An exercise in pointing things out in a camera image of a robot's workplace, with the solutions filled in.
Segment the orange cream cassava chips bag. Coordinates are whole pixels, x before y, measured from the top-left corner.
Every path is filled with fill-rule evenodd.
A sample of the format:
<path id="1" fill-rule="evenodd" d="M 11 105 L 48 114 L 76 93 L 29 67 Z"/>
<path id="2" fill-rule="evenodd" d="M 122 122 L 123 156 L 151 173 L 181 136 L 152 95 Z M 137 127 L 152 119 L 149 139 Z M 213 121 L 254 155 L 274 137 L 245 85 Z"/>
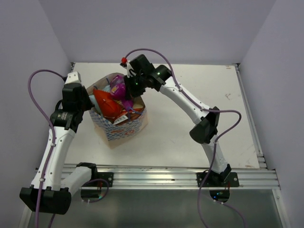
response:
<path id="1" fill-rule="evenodd" d="M 97 102 L 99 113 L 104 118 L 115 120 L 118 117 L 127 115 L 128 113 L 140 112 L 144 105 L 141 101 L 120 101 L 115 100 L 109 92 L 93 89 L 93 95 Z"/>

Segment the light blue cassava chips bag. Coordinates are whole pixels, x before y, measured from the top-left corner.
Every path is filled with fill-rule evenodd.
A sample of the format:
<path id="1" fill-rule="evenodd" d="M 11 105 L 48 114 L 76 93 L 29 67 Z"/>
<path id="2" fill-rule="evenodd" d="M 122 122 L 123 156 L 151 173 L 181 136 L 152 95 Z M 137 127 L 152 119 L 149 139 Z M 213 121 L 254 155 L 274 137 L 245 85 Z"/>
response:
<path id="1" fill-rule="evenodd" d="M 104 91 L 104 92 L 108 92 L 109 93 L 110 89 L 111 89 L 110 85 L 107 85 L 104 88 L 102 88 L 101 90 Z M 89 96 L 89 98 L 90 98 L 92 104 L 95 106 L 96 112 L 99 113 L 99 114 L 101 114 L 101 110 L 99 108 L 99 105 L 97 103 L 97 100 L 96 100 L 95 96 L 92 94 L 92 95 Z"/>

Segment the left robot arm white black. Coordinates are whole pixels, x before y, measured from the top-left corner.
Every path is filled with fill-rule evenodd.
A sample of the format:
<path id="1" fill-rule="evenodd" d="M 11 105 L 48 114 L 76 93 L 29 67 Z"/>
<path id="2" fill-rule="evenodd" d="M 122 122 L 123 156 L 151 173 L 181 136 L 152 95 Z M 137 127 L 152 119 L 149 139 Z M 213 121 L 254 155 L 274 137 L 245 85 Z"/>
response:
<path id="1" fill-rule="evenodd" d="M 81 83 L 65 84 L 62 98 L 62 108 L 50 116 L 52 127 L 38 172 L 30 186 L 20 190 L 20 199 L 31 211 L 64 215 L 78 189 L 84 184 L 92 187 L 99 180 L 96 165 L 87 162 L 79 163 L 69 176 L 61 179 L 68 149 L 83 114 L 93 107 Z"/>

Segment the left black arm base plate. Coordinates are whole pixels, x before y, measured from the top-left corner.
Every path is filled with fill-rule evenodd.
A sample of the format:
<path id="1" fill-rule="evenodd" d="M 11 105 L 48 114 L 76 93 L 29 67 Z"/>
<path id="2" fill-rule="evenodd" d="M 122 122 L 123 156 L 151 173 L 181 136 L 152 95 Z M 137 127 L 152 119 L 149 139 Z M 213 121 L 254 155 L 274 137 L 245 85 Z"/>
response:
<path id="1" fill-rule="evenodd" d="M 113 186 L 114 172 L 112 172 L 111 170 L 100 170 L 97 168 L 95 173 L 95 177 L 97 179 L 103 179 L 107 181 L 109 188 Z"/>

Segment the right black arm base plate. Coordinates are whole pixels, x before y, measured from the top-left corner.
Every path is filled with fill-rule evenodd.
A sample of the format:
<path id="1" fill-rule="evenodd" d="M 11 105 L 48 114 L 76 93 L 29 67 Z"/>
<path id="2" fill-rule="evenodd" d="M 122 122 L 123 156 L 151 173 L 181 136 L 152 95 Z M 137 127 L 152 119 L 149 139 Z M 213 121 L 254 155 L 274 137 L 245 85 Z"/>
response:
<path id="1" fill-rule="evenodd" d="M 197 172 L 196 173 L 196 181 L 197 186 L 199 187 L 202 181 L 205 179 L 208 171 Z M 215 187 L 239 187 L 239 179 L 236 172 L 230 172 L 225 179 L 222 179 L 219 174 L 215 172 L 211 172 L 208 175 L 207 179 L 202 185 L 203 187 L 215 188 Z"/>

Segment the purple snack packet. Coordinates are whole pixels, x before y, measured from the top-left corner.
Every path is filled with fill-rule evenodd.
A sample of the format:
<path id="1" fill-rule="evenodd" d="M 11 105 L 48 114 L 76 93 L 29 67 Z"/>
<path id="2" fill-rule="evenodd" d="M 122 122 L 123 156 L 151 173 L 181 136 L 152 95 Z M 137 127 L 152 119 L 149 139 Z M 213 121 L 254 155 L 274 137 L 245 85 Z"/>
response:
<path id="1" fill-rule="evenodd" d="M 114 100 L 122 103 L 124 109 L 129 111 L 133 107 L 133 100 L 127 96 L 124 77 L 116 75 L 110 82 L 110 94 Z"/>

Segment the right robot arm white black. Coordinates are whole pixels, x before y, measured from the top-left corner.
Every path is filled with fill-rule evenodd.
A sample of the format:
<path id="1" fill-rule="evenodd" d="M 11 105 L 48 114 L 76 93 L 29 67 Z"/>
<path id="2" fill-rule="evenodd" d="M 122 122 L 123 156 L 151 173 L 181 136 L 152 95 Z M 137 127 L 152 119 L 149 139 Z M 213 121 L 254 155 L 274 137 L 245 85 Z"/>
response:
<path id="1" fill-rule="evenodd" d="M 190 136 L 202 145 L 206 153 L 213 184 L 220 187 L 227 183 L 231 167 L 216 141 L 219 109 L 204 107 L 193 95 L 185 95 L 186 90 L 173 78 L 172 71 L 165 65 L 154 67 L 145 55 L 139 55 L 131 61 L 124 57 L 120 65 L 127 71 L 124 77 L 127 97 L 139 97 L 146 88 L 151 88 L 171 99 L 188 115 L 195 125 L 190 130 Z"/>

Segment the blue patterned paper bag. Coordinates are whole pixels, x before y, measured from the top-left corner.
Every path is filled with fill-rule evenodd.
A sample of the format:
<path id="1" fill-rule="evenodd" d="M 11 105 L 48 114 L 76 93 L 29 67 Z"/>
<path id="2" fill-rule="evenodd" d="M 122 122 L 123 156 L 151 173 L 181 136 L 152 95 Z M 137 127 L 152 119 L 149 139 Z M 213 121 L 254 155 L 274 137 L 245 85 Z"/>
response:
<path id="1" fill-rule="evenodd" d="M 107 85 L 110 85 L 110 82 L 116 75 L 124 76 L 121 73 L 112 73 L 106 75 L 105 77 L 99 79 L 86 90 L 89 95 L 93 94 L 93 89 L 101 90 Z M 90 117 L 93 121 L 96 131 L 101 135 L 103 140 L 110 148 L 117 147 L 118 145 L 126 142 L 134 135 L 139 133 L 148 123 L 147 120 L 147 110 L 144 101 L 141 97 L 132 98 L 133 101 L 141 101 L 144 105 L 143 114 L 133 120 L 126 122 L 122 125 L 113 125 L 114 120 L 104 118 L 102 114 L 96 112 L 95 106 L 89 111 Z"/>

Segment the brown Chuba cassava chips bag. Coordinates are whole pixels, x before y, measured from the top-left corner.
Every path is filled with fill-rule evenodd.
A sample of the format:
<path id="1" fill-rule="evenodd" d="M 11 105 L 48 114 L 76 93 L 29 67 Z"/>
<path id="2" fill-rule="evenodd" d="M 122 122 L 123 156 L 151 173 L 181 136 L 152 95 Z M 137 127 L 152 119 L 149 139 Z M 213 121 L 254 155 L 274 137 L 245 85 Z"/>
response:
<path id="1" fill-rule="evenodd" d="M 133 121 L 143 114 L 143 110 L 143 108 L 129 108 L 128 110 L 123 110 L 114 120 L 113 125 L 122 125 L 126 122 Z"/>

